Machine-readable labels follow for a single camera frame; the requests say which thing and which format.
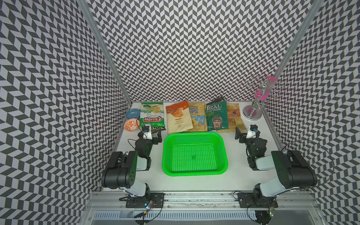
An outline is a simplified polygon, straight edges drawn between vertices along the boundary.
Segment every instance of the black chip bag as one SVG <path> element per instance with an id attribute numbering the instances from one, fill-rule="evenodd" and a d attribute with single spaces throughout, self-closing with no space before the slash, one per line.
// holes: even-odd
<path id="1" fill-rule="evenodd" d="M 207 130 L 229 129 L 226 101 L 206 105 Z"/>

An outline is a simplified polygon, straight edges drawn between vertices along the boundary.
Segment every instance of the orange patterned bowl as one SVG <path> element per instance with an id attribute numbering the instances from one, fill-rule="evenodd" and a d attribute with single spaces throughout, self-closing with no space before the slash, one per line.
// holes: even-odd
<path id="1" fill-rule="evenodd" d="M 129 119 L 125 122 L 125 130 L 127 131 L 135 131 L 139 128 L 140 126 L 140 120 L 133 118 L 133 119 Z"/>

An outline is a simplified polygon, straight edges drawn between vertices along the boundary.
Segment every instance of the chevron patterned wall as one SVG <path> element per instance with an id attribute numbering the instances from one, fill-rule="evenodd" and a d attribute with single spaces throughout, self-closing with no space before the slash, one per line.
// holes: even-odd
<path id="1" fill-rule="evenodd" d="M 133 101 L 250 100 L 313 0 L 88 0 Z"/>
<path id="2" fill-rule="evenodd" d="M 287 89 L 267 102 L 284 143 L 305 137 L 332 152 L 331 182 L 314 188 L 330 224 L 360 224 L 360 3 L 325 1 L 281 79 Z M 319 184 L 332 172 L 328 155 L 303 148 Z"/>
<path id="3" fill-rule="evenodd" d="M 0 224 L 73 224 L 127 103 L 74 0 L 0 8 Z"/>

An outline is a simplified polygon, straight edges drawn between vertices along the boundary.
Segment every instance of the bowl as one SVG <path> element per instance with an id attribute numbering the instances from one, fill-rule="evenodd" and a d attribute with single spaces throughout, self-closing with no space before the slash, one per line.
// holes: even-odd
<path id="1" fill-rule="evenodd" d="M 136 118 L 132 118 L 125 122 L 124 129 L 131 132 L 139 129 L 139 126 L 140 126 L 140 120 Z"/>
<path id="2" fill-rule="evenodd" d="M 140 110 L 138 110 L 138 109 L 130 109 L 126 113 L 125 117 L 126 117 L 127 120 L 132 119 L 132 118 L 140 119 Z"/>

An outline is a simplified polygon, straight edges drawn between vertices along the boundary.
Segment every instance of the cable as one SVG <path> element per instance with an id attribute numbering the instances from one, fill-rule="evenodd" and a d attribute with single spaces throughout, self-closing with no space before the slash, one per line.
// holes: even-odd
<path id="1" fill-rule="evenodd" d="M 141 127 L 141 123 L 143 123 L 143 125 L 145 126 L 144 122 L 141 122 L 141 120 L 136 119 L 136 125 L 138 125 L 139 130 L 145 135 L 145 139 L 147 139 L 146 134 L 145 134 L 145 132 L 144 132 L 144 129 L 141 129 L 141 128 L 140 128 L 140 127 Z"/>
<path id="2" fill-rule="evenodd" d="M 153 219 L 155 219 L 156 217 L 158 217 L 159 215 L 160 215 L 160 213 L 161 213 L 161 211 L 162 211 L 162 208 L 164 207 L 164 199 L 160 196 L 160 198 L 162 199 L 162 207 L 161 207 L 161 209 L 160 209 L 160 212 L 154 217 L 154 218 L 152 218 L 151 220 L 149 220 L 149 222 L 151 222 L 151 221 L 153 221 Z"/>
<path id="3" fill-rule="evenodd" d="M 247 216 L 250 218 L 250 220 L 252 220 L 252 221 L 254 221 L 255 223 L 258 224 L 258 222 L 256 222 L 255 220 L 251 219 L 251 217 L 250 217 L 250 215 L 249 215 L 249 213 L 248 213 L 248 210 L 249 210 L 249 207 L 250 207 L 250 206 L 254 206 L 254 205 L 249 205 L 249 206 L 246 208 L 246 214 L 247 214 Z"/>
<path id="4" fill-rule="evenodd" d="M 309 140 L 309 139 L 306 139 L 306 138 L 298 139 L 298 140 L 295 140 L 295 141 L 290 142 L 289 144 L 285 145 L 285 146 L 281 149 L 281 151 L 283 151 L 284 148 L 286 148 L 286 146 L 288 146 L 288 145 L 290 145 L 290 144 L 292 144 L 292 143 L 298 142 L 298 141 L 308 141 L 308 142 L 311 142 L 311 143 L 313 143 L 313 144 L 317 144 L 317 145 L 319 145 L 322 149 L 324 149 L 324 150 L 328 153 L 328 155 L 329 155 L 329 157 L 330 157 L 330 159 L 331 159 L 331 162 L 332 162 L 332 164 L 333 164 L 333 172 L 331 173 L 331 175 L 329 176 L 329 178 L 328 178 L 325 182 L 323 182 L 322 184 L 319 184 L 319 185 L 313 186 L 313 187 L 307 187 L 307 188 L 316 188 L 316 187 L 319 187 L 319 186 L 321 186 L 321 185 L 326 184 L 326 183 L 334 176 L 334 172 L 335 172 L 335 163 L 334 163 L 334 159 L 333 159 L 333 157 L 331 156 L 330 152 L 329 152 L 326 148 L 324 148 L 322 145 L 320 145 L 319 143 L 317 143 L 317 142 L 315 142 L 315 141 L 312 141 L 312 140 Z"/>
<path id="5" fill-rule="evenodd" d="M 250 206 L 257 206 L 257 207 L 270 206 L 270 204 L 271 204 L 271 203 L 274 203 L 275 201 L 276 201 L 276 198 L 275 198 L 275 200 L 273 200 L 272 202 L 270 202 L 270 203 L 268 203 L 268 204 L 266 204 L 266 205 L 263 205 L 263 206 L 258 206 L 258 205 L 256 205 L 256 204 L 254 204 L 254 205 L 249 205 L 249 206 L 246 208 L 246 214 L 247 214 L 247 216 L 251 219 L 251 217 L 250 217 L 250 215 L 249 215 L 249 213 L 248 213 L 248 210 L 249 210 Z"/>
<path id="6" fill-rule="evenodd" d="M 240 192 L 240 193 L 252 195 L 252 193 L 246 193 L 246 192 L 242 192 L 242 191 L 234 191 L 234 192 L 232 193 L 233 198 L 235 198 L 235 197 L 234 197 L 234 194 L 235 194 L 236 192 Z"/>
<path id="7" fill-rule="evenodd" d="M 248 153 L 248 149 L 247 149 L 247 146 L 246 146 L 246 156 L 249 158 L 249 153 Z"/>
<path id="8" fill-rule="evenodd" d="M 128 193 L 130 196 L 135 196 L 135 197 L 143 197 L 143 196 L 138 196 L 138 195 L 135 195 L 135 194 L 131 194 L 129 192 L 126 191 L 126 189 L 121 189 L 119 188 L 120 190 L 123 190 L 124 192 Z"/>
<path id="9" fill-rule="evenodd" d="M 127 142 L 129 142 L 129 144 L 130 144 L 130 141 L 129 141 L 129 140 L 136 141 L 136 140 L 134 140 L 134 139 L 128 139 Z M 132 144 L 130 144 L 130 145 L 131 145 L 131 147 L 134 148 L 134 146 L 133 146 Z M 134 149 L 135 149 L 135 148 L 134 148 Z"/>

